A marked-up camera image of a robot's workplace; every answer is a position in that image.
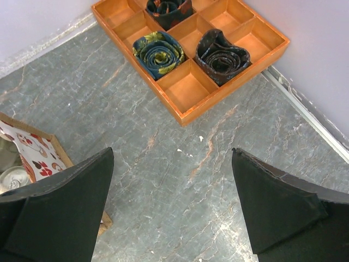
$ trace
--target wooden tray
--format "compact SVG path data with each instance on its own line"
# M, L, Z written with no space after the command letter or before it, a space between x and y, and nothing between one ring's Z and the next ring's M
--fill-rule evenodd
M0 112L0 120L12 125L13 127L18 128L18 129L22 129L22 130L29 132L31 134L35 134L35 135L40 136L42 138L51 140L52 146L54 147L55 151L62 159L62 162L65 164L65 166L67 168L69 168L69 167L74 165L72 163L72 161L70 160L70 158L68 157L67 153L64 151L64 149L62 148L62 146L58 142L58 139L56 138L55 135L40 131L32 126L29 126L29 125L21 122L21 121L18 121L16 119L11 118L2 112ZM113 224L113 221L110 219L109 215L105 211L103 211L102 221L103 222L100 223L100 225L99 225L98 236L103 234Z
M132 52L132 44L138 38L152 31L164 31L145 11L146 3L147 0L102 0L92 6L92 11L101 27L181 126L273 64L290 43L241 0L192 0L194 15L167 31L182 45L187 59L155 81ZM222 30L232 44L251 54L252 65L221 87L193 60L199 40L213 28Z

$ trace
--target gray marble floor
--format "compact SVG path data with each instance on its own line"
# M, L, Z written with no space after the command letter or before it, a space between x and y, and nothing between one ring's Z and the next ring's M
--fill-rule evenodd
M94 262L257 261L232 147L349 192L349 166L262 75L181 128L100 27L2 78L0 90L2 112L55 133L75 163L113 148L114 225Z

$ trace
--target floor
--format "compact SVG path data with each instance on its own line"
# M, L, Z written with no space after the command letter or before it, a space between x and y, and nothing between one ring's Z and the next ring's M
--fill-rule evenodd
M96 26L0 79L0 111L55 133L73 162L115 153L93 262L240 262L251 253L231 148L349 193L349 165L262 75L181 128Z

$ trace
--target baseboard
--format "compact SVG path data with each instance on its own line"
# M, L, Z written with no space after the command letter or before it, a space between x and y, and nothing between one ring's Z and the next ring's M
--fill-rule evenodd
M293 107L312 125L321 137L349 164L349 139L320 113L307 98L291 87L287 79L274 67L262 73L289 100Z
M97 22L91 11L82 14L56 33L39 40L13 56L6 58L4 61L0 61L0 78L50 52L96 24Z

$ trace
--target lavender wall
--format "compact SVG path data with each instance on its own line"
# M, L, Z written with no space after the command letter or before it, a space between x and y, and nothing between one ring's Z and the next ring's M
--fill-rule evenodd
M55 34L96 0L1 0L0 61Z
M349 1L245 2L291 39L275 67L349 137Z

